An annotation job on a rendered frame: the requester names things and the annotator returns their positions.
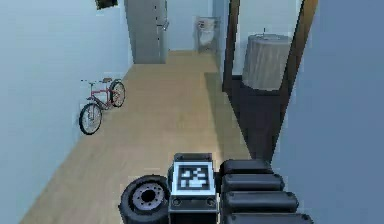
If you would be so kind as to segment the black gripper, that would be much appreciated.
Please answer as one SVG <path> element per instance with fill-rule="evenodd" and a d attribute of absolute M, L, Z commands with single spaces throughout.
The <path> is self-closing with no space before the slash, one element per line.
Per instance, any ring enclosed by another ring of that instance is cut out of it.
<path fill-rule="evenodd" d="M 152 174 L 135 179 L 118 205 L 123 224 L 168 224 L 169 196 L 166 177 Z"/>

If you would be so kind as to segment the white toilet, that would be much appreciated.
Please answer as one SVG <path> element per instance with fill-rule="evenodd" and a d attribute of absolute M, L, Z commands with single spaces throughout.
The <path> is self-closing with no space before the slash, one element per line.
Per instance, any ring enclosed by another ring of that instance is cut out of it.
<path fill-rule="evenodd" d="M 199 52 L 217 52 L 219 19 L 217 17 L 198 17 L 196 20 L 196 42 Z"/>

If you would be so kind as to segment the brown wooden door frame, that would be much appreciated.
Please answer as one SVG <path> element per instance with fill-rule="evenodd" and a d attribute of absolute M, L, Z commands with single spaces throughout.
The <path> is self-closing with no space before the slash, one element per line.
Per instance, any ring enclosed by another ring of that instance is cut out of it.
<path fill-rule="evenodd" d="M 271 93 L 252 90 L 240 82 L 239 76 L 232 74 L 240 5 L 241 0 L 229 0 L 222 91 L 229 97 L 250 157 L 271 161 L 286 120 L 318 0 L 303 0 L 301 3 L 282 83 L 277 91 Z"/>

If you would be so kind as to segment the dark framed wall picture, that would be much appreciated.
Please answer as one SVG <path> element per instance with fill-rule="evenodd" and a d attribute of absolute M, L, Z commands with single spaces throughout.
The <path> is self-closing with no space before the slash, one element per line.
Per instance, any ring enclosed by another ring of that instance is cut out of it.
<path fill-rule="evenodd" d="M 114 7 L 118 4 L 118 0 L 95 0 L 96 9 L 101 10 L 109 7 Z"/>

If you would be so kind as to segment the red bicycle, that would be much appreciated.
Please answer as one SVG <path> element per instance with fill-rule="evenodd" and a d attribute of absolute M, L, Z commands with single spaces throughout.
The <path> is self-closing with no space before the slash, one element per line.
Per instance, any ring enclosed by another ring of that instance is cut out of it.
<path fill-rule="evenodd" d="M 90 81 L 82 79 L 90 85 L 88 103 L 79 114 L 79 128 L 85 135 L 95 134 L 102 123 L 102 112 L 113 107 L 123 106 L 126 96 L 125 86 L 121 79 L 105 77 L 102 80 Z"/>

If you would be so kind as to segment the grey fridge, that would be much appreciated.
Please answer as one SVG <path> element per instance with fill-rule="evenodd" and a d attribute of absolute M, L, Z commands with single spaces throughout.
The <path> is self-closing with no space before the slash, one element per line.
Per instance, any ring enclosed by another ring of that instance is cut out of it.
<path fill-rule="evenodd" d="M 135 64 L 165 64 L 169 48 L 167 0 L 125 0 L 129 38 Z"/>

